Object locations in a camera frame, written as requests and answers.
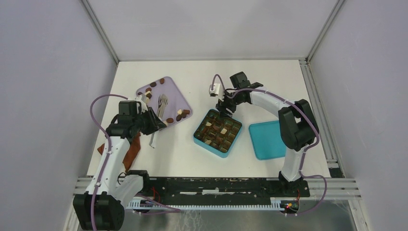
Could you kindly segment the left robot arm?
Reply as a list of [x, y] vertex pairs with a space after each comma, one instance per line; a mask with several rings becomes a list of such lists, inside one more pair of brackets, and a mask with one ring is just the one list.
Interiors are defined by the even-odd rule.
[[118, 185], [123, 160], [138, 133], [150, 135], [166, 124], [143, 100], [125, 100], [118, 114], [104, 130], [106, 137], [101, 161], [83, 194], [76, 194], [73, 207], [83, 230], [117, 231], [124, 222], [125, 208], [138, 194], [146, 196], [151, 183], [140, 175], [130, 175]]

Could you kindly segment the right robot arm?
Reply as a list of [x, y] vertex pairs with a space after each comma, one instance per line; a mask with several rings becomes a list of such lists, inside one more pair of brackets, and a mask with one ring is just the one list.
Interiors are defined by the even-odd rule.
[[230, 77], [233, 88], [212, 81], [209, 95], [217, 98], [216, 109], [221, 116], [232, 117], [238, 105], [249, 103], [265, 109], [278, 118], [280, 136], [286, 146], [285, 160], [280, 171], [278, 191], [291, 196], [297, 191], [296, 180], [302, 178], [302, 167], [308, 149], [319, 143], [319, 128], [307, 100], [287, 100], [266, 89], [259, 82], [250, 82], [244, 72]]

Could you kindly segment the teal chocolate box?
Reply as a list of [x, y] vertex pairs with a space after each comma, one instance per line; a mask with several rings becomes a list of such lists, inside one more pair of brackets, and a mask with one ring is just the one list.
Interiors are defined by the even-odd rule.
[[[207, 122], [212, 123], [212, 126], [206, 127]], [[194, 132], [193, 141], [207, 151], [221, 158], [226, 158], [237, 141], [242, 128], [243, 125], [240, 121], [221, 116], [219, 111], [210, 109]]]

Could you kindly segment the metal kitchen tongs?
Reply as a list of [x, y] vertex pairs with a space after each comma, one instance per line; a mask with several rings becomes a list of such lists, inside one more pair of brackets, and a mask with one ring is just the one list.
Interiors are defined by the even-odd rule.
[[[161, 94], [161, 95], [159, 96], [159, 99], [158, 99], [158, 110], [157, 110], [157, 115], [158, 115], [158, 117], [159, 117], [160, 119], [163, 118], [164, 111], [165, 111], [167, 105], [168, 105], [168, 98], [167, 98], [167, 96], [166, 96], [165, 94]], [[156, 148], [157, 137], [158, 137], [158, 133], [159, 133], [160, 130], [161, 130], [161, 129], [159, 129], [158, 131], [156, 131], [155, 133], [153, 133], [153, 134], [151, 135], [151, 139], [150, 139], [149, 145], [150, 145], [153, 149]]]

